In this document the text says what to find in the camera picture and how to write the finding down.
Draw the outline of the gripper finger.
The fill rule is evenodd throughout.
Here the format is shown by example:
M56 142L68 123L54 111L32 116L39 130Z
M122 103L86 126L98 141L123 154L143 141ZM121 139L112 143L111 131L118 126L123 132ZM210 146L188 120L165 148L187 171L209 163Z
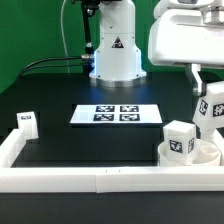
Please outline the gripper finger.
M187 64L185 68L186 76L192 85L193 95L203 97L207 93L207 84L202 81L200 71L199 64Z

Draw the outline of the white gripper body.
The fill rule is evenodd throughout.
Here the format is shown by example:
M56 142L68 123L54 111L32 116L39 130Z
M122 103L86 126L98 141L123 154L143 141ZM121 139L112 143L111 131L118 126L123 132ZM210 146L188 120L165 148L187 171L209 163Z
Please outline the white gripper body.
M153 65L224 67L224 26L204 24L197 10L170 9L150 29L148 58Z

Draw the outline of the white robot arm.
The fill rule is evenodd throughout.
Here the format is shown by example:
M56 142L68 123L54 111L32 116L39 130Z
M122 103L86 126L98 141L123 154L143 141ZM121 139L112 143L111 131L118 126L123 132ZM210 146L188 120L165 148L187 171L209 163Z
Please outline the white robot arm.
M100 44L91 81L126 87L142 81L132 0L100 3ZM184 67L193 92L206 94L201 68L224 69L224 0L160 0L153 11L148 58L154 65Z

